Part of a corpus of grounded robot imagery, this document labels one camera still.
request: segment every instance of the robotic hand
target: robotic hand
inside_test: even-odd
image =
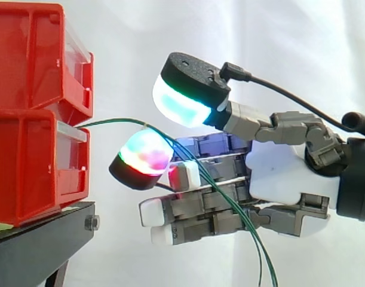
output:
[[[326,225],[328,208],[365,221],[365,139],[344,142],[320,117],[335,121],[313,107],[320,117],[296,111],[266,117],[231,102],[230,79],[264,83],[229,63],[218,69],[172,53],[157,79],[154,101],[180,124],[204,123],[224,132],[179,141],[254,226],[305,236]],[[361,114],[346,114],[342,122],[339,128],[365,135]],[[245,230],[220,194],[201,182],[197,166],[181,160],[174,156],[169,172],[175,193],[140,204],[142,225],[152,227],[152,240],[176,245]]]

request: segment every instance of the black cable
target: black cable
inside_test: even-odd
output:
[[[334,125],[335,127],[338,127],[341,130],[344,130],[344,131],[349,132],[349,133],[353,132],[353,130],[351,130],[349,127],[344,126],[343,124],[341,124],[340,122],[334,120],[332,117],[328,116],[327,114],[325,114],[321,110],[317,109],[316,107],[312,106],[308,102],[302,100],[301,98],[295,96],[294,94],[290,93],[289,91],[287,91],[287,90],[285,90],[285,89],[283,89],[283,88],[281,88],[281,87],[279,87],[279,86],[277,86],[273,83],[270,83],[270,82],[265,81],[265,80],[260,79],[260,78],[256,78],[254,76],[251,76],[250,78],[248,78],[248,80],[250,82],[256,83],[258,85],[261,85],[261,86],[269,88],[273,91],[276,91],[277,93],[282,94],[285,97],[288,97],[290,100],[293,100],[297,104],[299,104],[302,107],[308,109],[309,111],[313,112],[318,117],[320,117],[323,120],[327,121],[328,123]]]
[[[168,185],[166,185],[166,184],[162,184],[162,183],[160,183],[160,182],[157,182],[155,186],[156,186],[156,187],[163,188],[163,189],[165,189],[165,190],[167,190],[167,191],[172,191],[172,192],[174,192],[174,190],[173,190],[170,186],[168,186]]]

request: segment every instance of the cable connector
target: cable connector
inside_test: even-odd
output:
[[[250,72],[247,72],[242,67],[239,67],[235,64],[225,62],[219,72],[219,76],[228,82],[230,79],[236,81],[245,81],[249,82],[253,77]]]

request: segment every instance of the black shelf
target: black shelf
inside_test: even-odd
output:
[[[94,202],[71,207],[34,224],[0,232],[0,287],[38,286],[93,238],[85,219],[95,214]]]

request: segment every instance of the led light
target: led light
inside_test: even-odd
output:
[[[119,156],[140,173],[159,176],[169,165],[173,149],[157,132],[146,129],[134,134],[121,148]]]
[[[158,76],[153,87],[153,100],[156,107],[167,118],[186,127],[202,124],[210,115],[211,109],[173,90]]]

